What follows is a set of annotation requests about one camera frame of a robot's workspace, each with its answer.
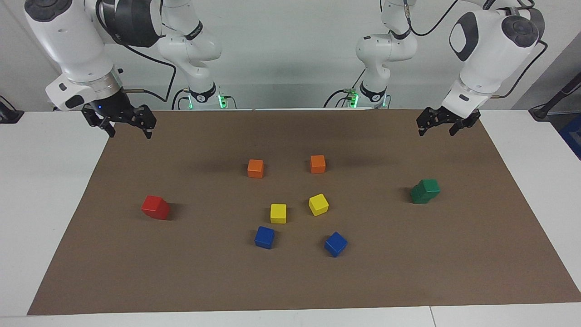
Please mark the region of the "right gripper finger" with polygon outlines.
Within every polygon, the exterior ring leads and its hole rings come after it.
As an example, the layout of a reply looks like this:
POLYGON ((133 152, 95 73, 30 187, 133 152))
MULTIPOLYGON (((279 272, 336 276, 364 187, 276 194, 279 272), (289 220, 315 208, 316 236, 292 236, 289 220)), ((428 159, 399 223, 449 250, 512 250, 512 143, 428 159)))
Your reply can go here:
POLYGON ((157 124, 157 119, 149 106, 141 105, 132 109, 129 124, 135 128, 141 129, 146 139, 151 139, 153 130, 157 124))
POLYGON ((93 109, 87 107, 83 107, 82 114, 92 128, 99 128, 106 132, 110 138, 114 138, 116 131, 108 117, 100 118, 93 109))

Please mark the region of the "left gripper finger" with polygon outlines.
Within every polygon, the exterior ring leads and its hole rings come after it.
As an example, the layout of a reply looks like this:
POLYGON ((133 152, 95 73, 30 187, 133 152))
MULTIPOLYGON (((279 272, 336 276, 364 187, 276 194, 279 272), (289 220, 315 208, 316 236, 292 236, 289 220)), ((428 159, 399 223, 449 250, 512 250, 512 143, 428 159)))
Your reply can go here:
POLYGON ((419 117, 417 118, 417 127, 419 129, 420 137, 423 137, 430 128, 434 128, 440 125, 440 114, 440 108, 425 108, 423 112, 420 113, 419 117))
POLYGON ((480 112, 474 112, 465 119, 456 120, 456 122, 454 122, 452 127, 449 129, 449 135, 455 136, 461 129, 473 127, 474 124, 480 119, 480 117, 480 112))

